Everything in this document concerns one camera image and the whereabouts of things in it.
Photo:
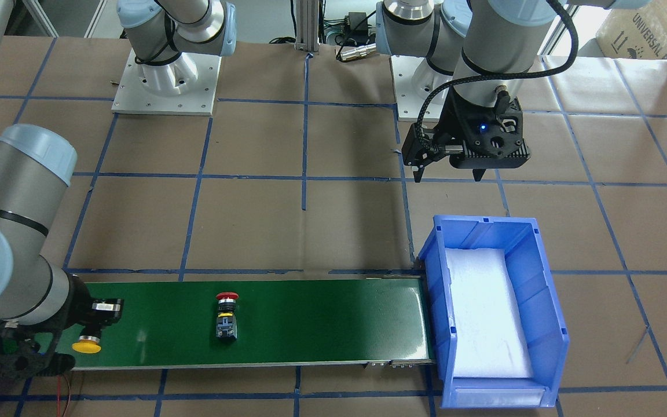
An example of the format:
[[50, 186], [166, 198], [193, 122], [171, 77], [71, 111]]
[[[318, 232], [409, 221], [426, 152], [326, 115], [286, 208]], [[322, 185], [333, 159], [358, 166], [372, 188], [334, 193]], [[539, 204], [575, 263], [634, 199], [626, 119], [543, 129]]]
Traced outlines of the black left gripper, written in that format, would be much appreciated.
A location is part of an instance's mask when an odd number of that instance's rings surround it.
[[482, 181], [487, 169], [514, 169], [530, 159], [523, 136], [522, 108], [518, 98], [498, 98], [492, 107], [475, 105], [460, 96], [448, 96], [439, 121], [423, 134], [437, 150], [432, 152], [411, 126], [402, 146], [404, 165], [412, 168], [420, 183], [424, 168], [448, 158], [456, 169], [471, 169], [474, 181]]

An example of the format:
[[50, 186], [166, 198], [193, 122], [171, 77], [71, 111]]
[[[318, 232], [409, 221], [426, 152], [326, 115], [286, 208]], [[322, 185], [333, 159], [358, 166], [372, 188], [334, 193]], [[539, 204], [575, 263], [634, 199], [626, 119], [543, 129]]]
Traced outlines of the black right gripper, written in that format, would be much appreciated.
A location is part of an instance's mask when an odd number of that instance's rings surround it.
[[79, 336], [101, 339], [103, 330], [122, 318], [123, 298], [95, 298], [76, 275], [67, 280], [65, 304], [50, 319], [31, 325], [0, 320], [0, 378], [61, 375], [76, 364], [74, 356], [57, 351], [64, 330], [81, 325]]

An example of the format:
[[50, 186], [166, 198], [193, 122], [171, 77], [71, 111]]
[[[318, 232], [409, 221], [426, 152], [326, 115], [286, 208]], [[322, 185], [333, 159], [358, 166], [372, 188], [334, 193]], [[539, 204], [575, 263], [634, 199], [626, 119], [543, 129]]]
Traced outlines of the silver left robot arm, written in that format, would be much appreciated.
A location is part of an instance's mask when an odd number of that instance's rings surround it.
[[[448, 158], [475, 181], [487, 170], [515, 169], [530, 159], [517, 97], [527, 79], [571, 68], [581, 48], [567, 1], [381, 1], [376, 45], [388, 55], [421, 56], [446, 77], [429, 87], [401, 154], [415, 182]], [[555, 19], [571, 51], [556, 68], [532, 71]]]

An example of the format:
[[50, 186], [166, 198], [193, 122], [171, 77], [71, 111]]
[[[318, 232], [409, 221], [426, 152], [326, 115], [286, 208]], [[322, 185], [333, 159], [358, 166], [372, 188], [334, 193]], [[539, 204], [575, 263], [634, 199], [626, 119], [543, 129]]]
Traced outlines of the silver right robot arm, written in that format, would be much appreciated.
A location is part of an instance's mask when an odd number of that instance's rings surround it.
[[[0, 44], [15, 2], [0, 1]], [[220, 60], [233, 54], [237, 13], [228, 1], [119, 1], [130, 40], [113, 110], [210, 115]], [[120, 298], [93, 298], [75, 275], [41, 254], [77, 162], [74, 146], [29, 124], [0, 135], [0, 377], [61, 375], [76, 364], [56, 351], [81, 325], [79, 353], [98, 353], [104, 328], [122, 316]]]

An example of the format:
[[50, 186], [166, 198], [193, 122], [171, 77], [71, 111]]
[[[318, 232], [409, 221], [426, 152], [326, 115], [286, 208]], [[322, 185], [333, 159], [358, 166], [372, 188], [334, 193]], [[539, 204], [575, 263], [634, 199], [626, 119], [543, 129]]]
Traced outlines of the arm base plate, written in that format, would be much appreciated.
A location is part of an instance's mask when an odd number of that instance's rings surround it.
[[428, 60], [416, 56], [392, 56], [391, 69], [399, 119], [415, 122], [431, 91], [452, 79], [452, 74], [439, 73]]
[[135, 63], [130, 52], [111, 110], [132, 115], [212, 116], [220, 56], [183, 53], [162, 67]]

